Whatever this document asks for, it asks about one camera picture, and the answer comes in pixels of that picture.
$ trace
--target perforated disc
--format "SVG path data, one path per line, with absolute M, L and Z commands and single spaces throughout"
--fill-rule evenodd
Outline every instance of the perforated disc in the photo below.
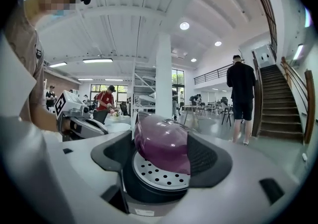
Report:
M 133 168 L 144 183 L 161 190 L 183 190 L 188 187 L 190 175 L 164 171 L 144 159 L 138 152 L 133 157 Z

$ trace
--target black fisheye border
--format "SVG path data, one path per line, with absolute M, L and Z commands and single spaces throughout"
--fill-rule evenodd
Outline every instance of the black fisheye border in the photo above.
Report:
M 301 1 L 303 2 L 304 6 L 312 12 L 312 19 L 317 30 L 318 16 L 316 0 Z M 15 2 L 16 0 L 1 0 L 1 28 L 3 27 L 5 20 L 9 16 L 12 8 L 14 7 Z M 10 222 L 23 220 L 24 222 L 31 221 L 34 223 L 46 223 L 46 221 L 38 216 L 31 206 L 26 203 L 25 199 L 22 198 L 20 193 L 16 190 L 15 186 L 7 177 L 6 172 L 3 169 L 2 156 L 0 156 L 0 161 L 0 179 L 2 181 L 2 219 L 8 219 Z M 298 218 L 305 223 L 316 219 L 316 211 L 312 207 L 315 205 L 315 196 L 318 195 L 318 176 L 316 174 L 318 174 L 317 161 L 315 161 L 312 170 L 308 174 L 308 177 L 303 186 L 300 188 L 298 194 L 272 223 L 282 223 L 288 221 L 296 222 Z

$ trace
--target purple plastic shell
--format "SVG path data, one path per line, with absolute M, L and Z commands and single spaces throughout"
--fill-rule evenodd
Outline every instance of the purple plastic shell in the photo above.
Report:
M 139 154 L 156 167 L 190 174 L 187 132 L 191 129 L 159 115 L 139 112 L 135 125 L 135 146 Z

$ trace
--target brick wall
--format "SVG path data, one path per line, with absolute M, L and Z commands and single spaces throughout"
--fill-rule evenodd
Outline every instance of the brick wall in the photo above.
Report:
M 44 72 L 44 80 L 47 79 L 46 88 L 50 87 L 50 85 L 54 85 L 55 89 L 54 92 L 57 96 L 60 96 L 63 90 L 70 90 L 70 89 L 79 89 L 79 84 L 70 82 L 68 80 L 59 78 L 57 76 L 51 75 L 47 72 Z

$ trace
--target black metal railing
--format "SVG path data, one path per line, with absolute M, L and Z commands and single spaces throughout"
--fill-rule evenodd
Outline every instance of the black metal railing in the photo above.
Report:
M 228 68 L 231 67 L 232 65 L 233 64 L 229 64 L 217 70 L 208 72 L 204 75 L 197 76 L 194 78 L 194 84 L 204 83 L 204 82 L 211 81 L 220 77 L 224 77 L 227 75 Z
M 271 38 L 270 47 L 271 47 L 271 51 L 272 51 L 273 56 L 274 56 L 275 61 L 276 61 L 276 57 L 277 57 L 277 55 L 276 55 L 277 54 L 277 31 L 276 31 L 276 23 L 275 23 L 275 17 L 274 17 L 272 4 L 271 4 L 270 0 L 260 0 L 260 2 L 262 3 L 262 6 L 264 8 L 265 15 L 267 18 L 269 32 L 270 32 L 270 38 Z

